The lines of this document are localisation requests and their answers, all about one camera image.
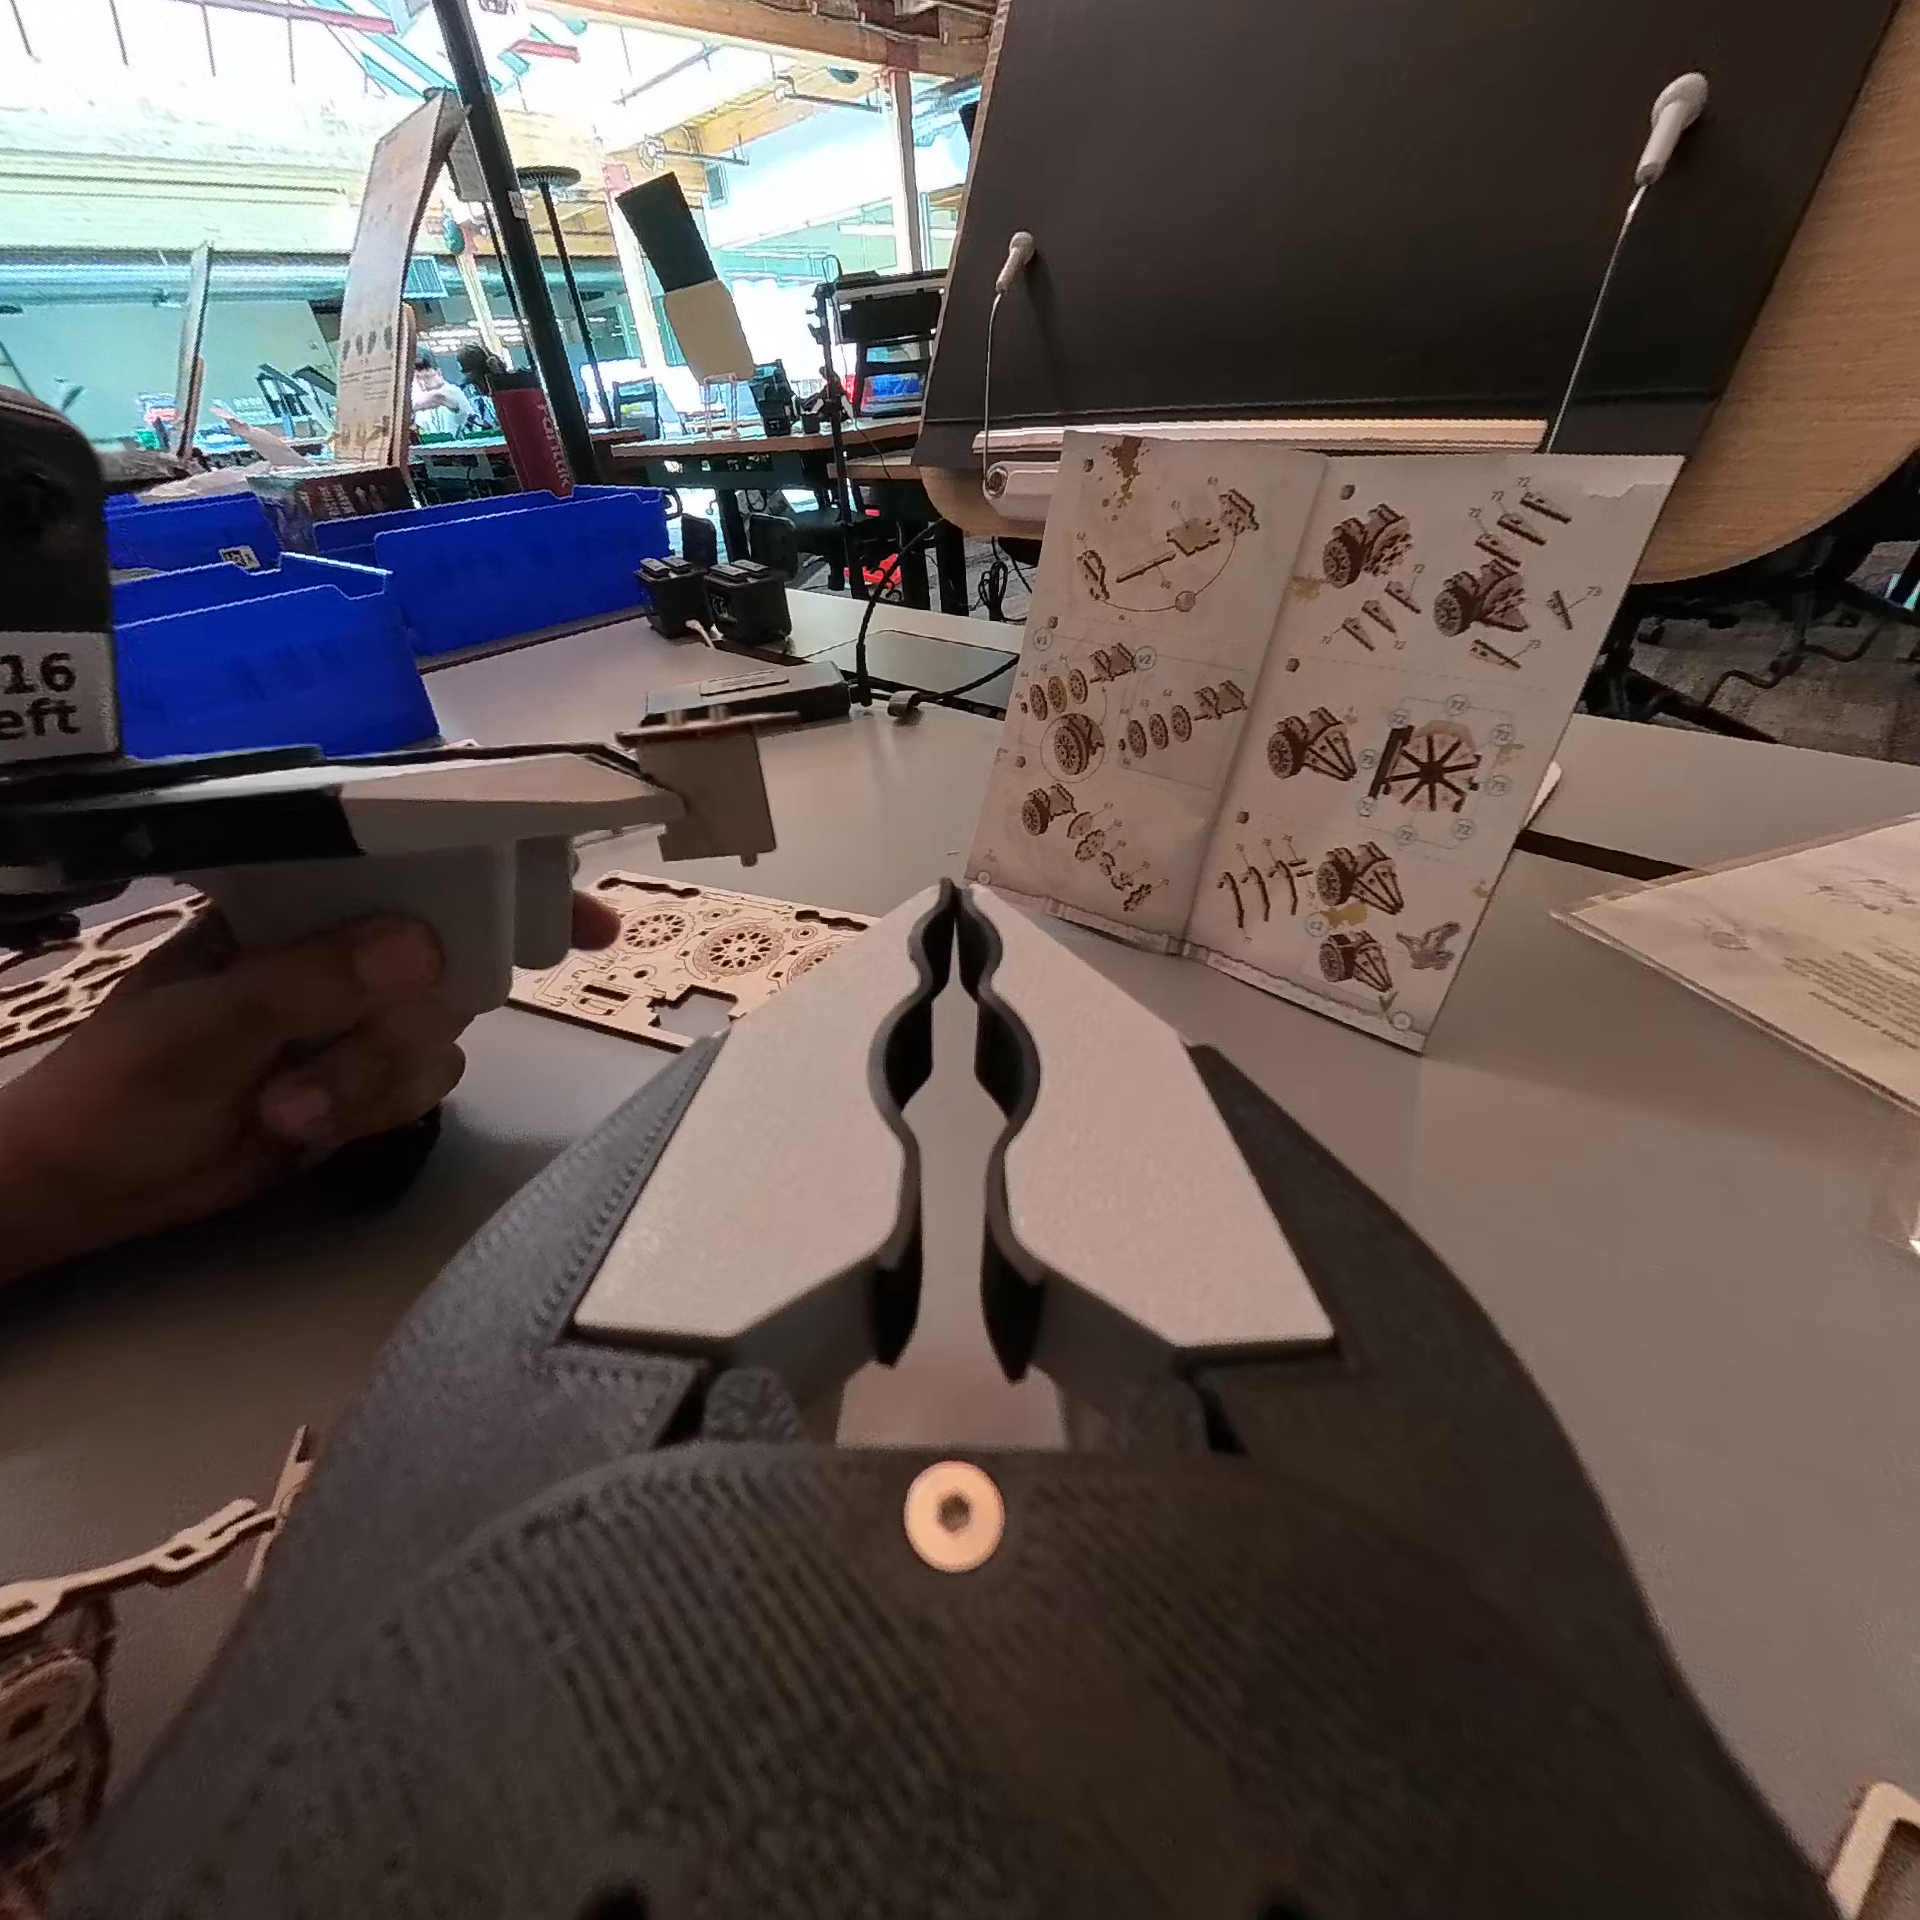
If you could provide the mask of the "wooden background table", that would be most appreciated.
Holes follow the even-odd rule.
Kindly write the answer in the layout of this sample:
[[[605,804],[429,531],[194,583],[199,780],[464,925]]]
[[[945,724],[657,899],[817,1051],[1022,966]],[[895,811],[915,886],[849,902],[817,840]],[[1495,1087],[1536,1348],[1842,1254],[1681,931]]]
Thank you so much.
[[[605,449],[618,462],[679,462],[679,464],[727,464],[755,462],[776,457],[825,459],[835,445],[842,445],[857,459],[866,457],[909,457],[920,441],[922,421],[918,415],[855,421],[842,428],[839,441],[830,429],[797,431],[768,436],[765,431],[727,429],[713,433],[672,433],[664,439],[642,439],[637,431],[619,429],[594,436],[594,447]]]

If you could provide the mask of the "wooden mechanical model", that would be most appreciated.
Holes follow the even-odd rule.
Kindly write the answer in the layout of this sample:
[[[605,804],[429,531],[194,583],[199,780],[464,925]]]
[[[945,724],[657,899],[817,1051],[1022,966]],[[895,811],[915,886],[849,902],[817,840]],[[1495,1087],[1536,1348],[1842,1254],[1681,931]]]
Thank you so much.
[[[201,1577],[253,1549],[246,1590],[315,1469],[298,1425],[266,1501],[235,1500],[157,1547],[2,1589],[2,1916],[43,1916],[61,1868],[89,1836],[113,1773],[114,1601]]]

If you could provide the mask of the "grey desk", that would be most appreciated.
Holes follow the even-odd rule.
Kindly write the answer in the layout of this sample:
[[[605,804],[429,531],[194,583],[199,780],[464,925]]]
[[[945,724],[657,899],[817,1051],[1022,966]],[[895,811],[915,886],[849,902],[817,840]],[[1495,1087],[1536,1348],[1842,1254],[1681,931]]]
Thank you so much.
[[[639,622],[429,675],[442,728],[605,736],[689,647]],[[969,851],[999,724],[934,711],[774,736],[778,852],[705,883],[881,916]],[[1573,721],[1539,829],[1714,867],[1915,811],[1915,769]],[[1915,1120],[1563,923],[1625,885],[1511,857],[1424,1055],[1085,928],[1058,936],[1232,1059],[1473,1286],[1555,1403],[1722,1737],[1823,1875],[1872,1784],[1915,1799]],[[909,1109],[928,1172],[920,1331],[839,1398],[850,1445],[1058,1446],[978,1324],[999,1116],[938,1001]],[[399,1204],[274,1206],[5,1299],[5,1582],[125,1560],[266,1504],[477,1228],[670,1065],[504,1009]]]

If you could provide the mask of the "standing sign board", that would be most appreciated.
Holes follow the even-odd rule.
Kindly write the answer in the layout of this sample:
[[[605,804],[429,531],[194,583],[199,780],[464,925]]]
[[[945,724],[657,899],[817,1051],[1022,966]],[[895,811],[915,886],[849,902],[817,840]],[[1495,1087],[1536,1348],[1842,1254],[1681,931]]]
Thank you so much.
[[[751,379],[757,364],[746,327],[681,180],[664,173],[637,183],[615,195],[615,211],[658,278],[666,321],[686,368],[702,383]]]

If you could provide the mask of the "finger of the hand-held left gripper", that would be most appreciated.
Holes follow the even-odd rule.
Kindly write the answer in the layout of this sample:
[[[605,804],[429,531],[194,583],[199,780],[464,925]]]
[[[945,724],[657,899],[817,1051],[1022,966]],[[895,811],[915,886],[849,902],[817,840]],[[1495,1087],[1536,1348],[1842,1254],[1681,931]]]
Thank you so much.
[[[339,803],[367,857],[569,844],[672,825],[686,813],[681,796],[614,751],[431,756],[343,780]]]

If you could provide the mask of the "red water bottle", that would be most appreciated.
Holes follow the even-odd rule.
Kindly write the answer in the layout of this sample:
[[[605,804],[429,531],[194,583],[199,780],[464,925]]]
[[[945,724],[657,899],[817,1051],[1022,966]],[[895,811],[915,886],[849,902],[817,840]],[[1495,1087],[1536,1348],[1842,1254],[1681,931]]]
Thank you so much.
[[[520,488],[567,499],[574,475],[539,372],[494,372],[491,403]]]

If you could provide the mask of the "dark flat pad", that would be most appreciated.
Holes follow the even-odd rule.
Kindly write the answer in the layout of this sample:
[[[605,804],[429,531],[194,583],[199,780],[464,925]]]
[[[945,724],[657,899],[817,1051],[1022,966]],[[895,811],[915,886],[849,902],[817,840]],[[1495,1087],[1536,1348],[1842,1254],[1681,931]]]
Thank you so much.
[[[839,643],[825,657],[849,683],[859,681],[857,664],[865,660],[865,683],[881,708],[920,697],[925,703],[1006,712],[1017,676],[1016,652],[901,628],[877,628],[865,643]]]

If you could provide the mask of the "black panel with wooden rim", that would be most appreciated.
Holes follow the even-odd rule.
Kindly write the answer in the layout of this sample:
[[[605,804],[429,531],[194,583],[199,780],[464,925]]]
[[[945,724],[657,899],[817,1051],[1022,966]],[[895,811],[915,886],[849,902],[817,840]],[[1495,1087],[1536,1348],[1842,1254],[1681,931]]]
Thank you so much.
[[[1689,70],[1559,449],[1686,457],[1649,583],[1811,535],[1915,457],[1915,5],[1001,5],[928,499],[1021,531],[984,425],[1550,421]]]

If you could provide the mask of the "person's left hand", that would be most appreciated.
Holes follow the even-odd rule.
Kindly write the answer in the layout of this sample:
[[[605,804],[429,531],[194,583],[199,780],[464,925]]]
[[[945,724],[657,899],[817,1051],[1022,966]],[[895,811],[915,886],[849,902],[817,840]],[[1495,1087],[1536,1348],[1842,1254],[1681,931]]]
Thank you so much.
[[[411,918],[277,950],[207,923],[2,1093],[2,1279],[238,1209],[407,1126],[464,1073],[443,955]]]

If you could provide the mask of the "dark cardboard box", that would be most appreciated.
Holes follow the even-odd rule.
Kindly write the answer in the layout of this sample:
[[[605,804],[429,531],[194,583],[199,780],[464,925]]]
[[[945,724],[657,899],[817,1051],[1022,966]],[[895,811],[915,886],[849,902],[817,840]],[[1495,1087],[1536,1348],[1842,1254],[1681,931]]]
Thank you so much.
[[[257,464],[241,470],[285,553],[309,558],[371,549],[375,521],[416,510],[406,468],[375,464]]]

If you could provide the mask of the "model instruction booklet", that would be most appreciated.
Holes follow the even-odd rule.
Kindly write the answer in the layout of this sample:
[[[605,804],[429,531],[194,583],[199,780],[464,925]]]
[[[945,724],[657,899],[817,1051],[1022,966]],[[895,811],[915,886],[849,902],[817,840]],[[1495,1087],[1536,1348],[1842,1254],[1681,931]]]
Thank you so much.
[[[967,880],[1424,1051],[1683,468],[1075,433]]]

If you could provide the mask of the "black power adapter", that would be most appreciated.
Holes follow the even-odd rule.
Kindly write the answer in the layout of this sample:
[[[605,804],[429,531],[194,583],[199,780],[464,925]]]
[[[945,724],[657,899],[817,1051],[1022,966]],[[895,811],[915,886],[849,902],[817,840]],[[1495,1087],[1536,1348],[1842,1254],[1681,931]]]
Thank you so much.
[[[819,724],[846,717],[850,707],[853,685],[830,663],[753,663],[749,670],[655,691],[641,716],[701,708],[761,711],[781,712],[792,724]]]

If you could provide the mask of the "background computer monitor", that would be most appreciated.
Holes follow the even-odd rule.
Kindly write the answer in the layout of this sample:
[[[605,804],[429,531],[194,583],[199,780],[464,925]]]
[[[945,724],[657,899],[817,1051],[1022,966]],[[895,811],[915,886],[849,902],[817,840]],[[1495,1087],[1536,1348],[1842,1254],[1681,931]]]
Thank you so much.
[[[853,415],[920,415],[945,308],[945,271],[859,271],[833,283],[837,342],[853,349]]]

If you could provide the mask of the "tabbed wooden puzzle piece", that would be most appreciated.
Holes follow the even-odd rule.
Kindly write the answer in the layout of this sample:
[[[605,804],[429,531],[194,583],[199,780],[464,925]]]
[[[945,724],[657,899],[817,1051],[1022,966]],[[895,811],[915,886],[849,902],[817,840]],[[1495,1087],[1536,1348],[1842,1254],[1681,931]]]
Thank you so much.
[[[681,799],[681,816],[658,833],[664,861],[733,857],[751,868],[778,851],[776,821],[753,727],[664,736],[641,751],[647,776]]]

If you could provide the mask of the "wooden puzzle sheet with cutouts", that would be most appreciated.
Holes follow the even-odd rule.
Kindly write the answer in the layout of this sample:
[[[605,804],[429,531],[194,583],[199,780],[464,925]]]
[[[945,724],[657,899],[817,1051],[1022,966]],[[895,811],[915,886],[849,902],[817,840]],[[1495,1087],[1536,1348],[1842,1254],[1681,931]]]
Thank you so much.
[[[83,1027],[109,991],[182,928],[209,912],[203,893],[146,902],[2,955],[2,1059]]]

